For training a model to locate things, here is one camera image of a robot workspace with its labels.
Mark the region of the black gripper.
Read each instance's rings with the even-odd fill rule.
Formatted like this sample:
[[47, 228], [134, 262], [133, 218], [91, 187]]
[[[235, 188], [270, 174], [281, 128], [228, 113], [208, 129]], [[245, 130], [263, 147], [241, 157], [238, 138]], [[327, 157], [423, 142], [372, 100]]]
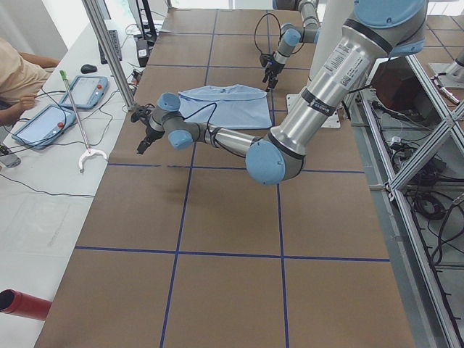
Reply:
[[142, 122], [145, 126], [145, 137], [137, 147], [138, 154], [144, 154], [144, 152], [152, 145], [152, 142], [159, 140], [163, 137], [163, 129], [160, 125], [155, 123], [152, 119], [152, 112], [154, 107], [141, 106], [138, 107], [130, 116], [132, 123]]
[[260, 64], [265, 68], [265, 76], [262, 80], [266, 84], [266, 91], [272, 91], [278, 82], [278, 74], [284, 69], [284, 65], [277, 62], [273, 54], [261, 53]]

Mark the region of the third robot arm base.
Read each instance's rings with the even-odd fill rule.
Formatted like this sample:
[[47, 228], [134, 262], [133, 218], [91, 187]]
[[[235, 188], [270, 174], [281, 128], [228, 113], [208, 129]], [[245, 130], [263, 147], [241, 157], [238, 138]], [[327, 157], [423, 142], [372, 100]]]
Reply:
[[435, 89], [453, 106], [460, 104], [452, 89], [463, 89], [463, 51], [452, 63], [428, 63], [433, 75], [430, 77]]

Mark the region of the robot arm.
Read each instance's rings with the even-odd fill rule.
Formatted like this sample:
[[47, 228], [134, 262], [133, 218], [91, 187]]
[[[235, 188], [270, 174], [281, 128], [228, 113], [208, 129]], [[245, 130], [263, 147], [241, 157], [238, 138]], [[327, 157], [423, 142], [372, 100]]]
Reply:
[[319, 1], [300, 0], [300, 1], [273, 1], [273, 8], [279, 10], [298, 11], [302, 17], [302, 25], [296, 26], [291, 23], [284, 23], [279, 28], [278, 47], [272, 53], [260, 52], [260, 64], [265, 68], [265, 75], [262, 80], [266, 83], [266, 92], [273, 90], [278, 83], [278, 75], [283, 71], [287, 60], [294, 54], [298, 44], [315, 44], [320, 31], [318, 18]]
[[166, 138], [175, 149], [196, 142], [242, 157], [258, 183], [275, 185], [297, 176], [307, 145], [338, 105], [367, 79], [376, 60], [418, 53], [424, 45], [426, 1], [356, 1], [341, 39], [298, 93], [282, 123], [262, 138], [247, 134], [253, 119], [268, 117], [267, 91], [243, 85], [205, 86], [165, 93], [132, 121], [146, 126], [137, 152]]

